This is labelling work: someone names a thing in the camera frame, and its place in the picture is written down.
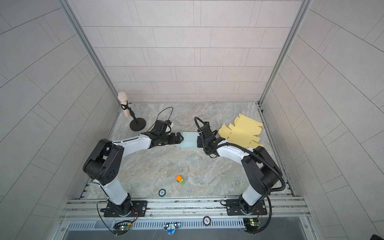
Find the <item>light blue paper box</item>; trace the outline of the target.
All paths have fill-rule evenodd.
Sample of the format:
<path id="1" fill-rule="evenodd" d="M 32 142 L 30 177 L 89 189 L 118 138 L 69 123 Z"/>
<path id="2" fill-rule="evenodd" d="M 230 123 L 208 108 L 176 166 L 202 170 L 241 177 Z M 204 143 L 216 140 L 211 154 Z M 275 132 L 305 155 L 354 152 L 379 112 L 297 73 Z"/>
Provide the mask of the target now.
<path id="1" fill-rule="evenodd" d="M 178 144 L 180 148 L 193 149 L 197 148 L 198 132 L 182 132 L 183 141 Z"/>

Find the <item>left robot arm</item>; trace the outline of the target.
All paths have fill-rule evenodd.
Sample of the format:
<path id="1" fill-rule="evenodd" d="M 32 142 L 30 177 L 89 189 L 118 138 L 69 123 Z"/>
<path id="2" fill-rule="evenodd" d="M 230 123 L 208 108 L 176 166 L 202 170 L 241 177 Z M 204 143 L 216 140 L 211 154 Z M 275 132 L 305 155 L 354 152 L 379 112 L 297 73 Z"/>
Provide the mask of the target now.
<path id="1" fill-rule="evenodd" d="M 184 137 L 181 133 L 173 133 L 171 127 L 171 121 L 157 120 L 150 131 L 136 137 L 115 142 L 102 139 L 97 143 L 84 163 L 83 172 L 107 195 L 108 205 L 103 212 L 125 217 L 133 210 L 131 196 L 118 179 L 122 159 L 140 150 L 180 144 Z"/>

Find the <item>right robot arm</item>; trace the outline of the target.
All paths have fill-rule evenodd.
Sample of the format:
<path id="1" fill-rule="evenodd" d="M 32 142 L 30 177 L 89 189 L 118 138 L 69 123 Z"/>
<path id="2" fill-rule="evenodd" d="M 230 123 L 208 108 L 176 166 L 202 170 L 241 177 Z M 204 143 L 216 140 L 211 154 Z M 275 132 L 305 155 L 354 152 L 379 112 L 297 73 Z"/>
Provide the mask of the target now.
<path id="1" fill-rule="evenodd" d="M 256 211 L 256 204 L 272 192 L 286 188 L 282 172 L 263 147 L 253 150 L 217 138 L 210 126 L 198 126 L 203 150 L 208 156 L 224 157 L 243 166 L 249 186 L 239 197 L 242 211 L 250 214 Z"/>

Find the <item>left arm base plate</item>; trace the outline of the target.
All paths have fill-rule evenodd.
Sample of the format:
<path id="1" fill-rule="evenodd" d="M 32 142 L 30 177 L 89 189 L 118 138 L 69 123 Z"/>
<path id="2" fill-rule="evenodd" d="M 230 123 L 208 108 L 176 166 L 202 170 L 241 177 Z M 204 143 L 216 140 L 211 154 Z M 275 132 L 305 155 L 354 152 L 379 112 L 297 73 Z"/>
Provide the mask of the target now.
<path id="1" fill-rule="evenodd" d="M 121 205 L 108 201 L 107 207 L 100 212 L 107 218 L 144 217 L 147 206 L 147 201 L 125 201 Z"/>

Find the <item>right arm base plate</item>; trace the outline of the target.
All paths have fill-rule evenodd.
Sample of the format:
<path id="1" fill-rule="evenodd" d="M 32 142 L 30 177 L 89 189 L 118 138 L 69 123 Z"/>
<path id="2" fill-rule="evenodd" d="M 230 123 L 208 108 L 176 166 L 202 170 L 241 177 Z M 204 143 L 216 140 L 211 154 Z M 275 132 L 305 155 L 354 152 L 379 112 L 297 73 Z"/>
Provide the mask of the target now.
<path id="1" fill-rule="evenodd" d="M 246 216 L 246 215 L 267 215 L 267 208 L 264 200 L 257 201 L 254 205 L 248 205 L 245 201 L 239 199 L 222 200 L 221 204 L 226 206 L 228 216 Z"/>

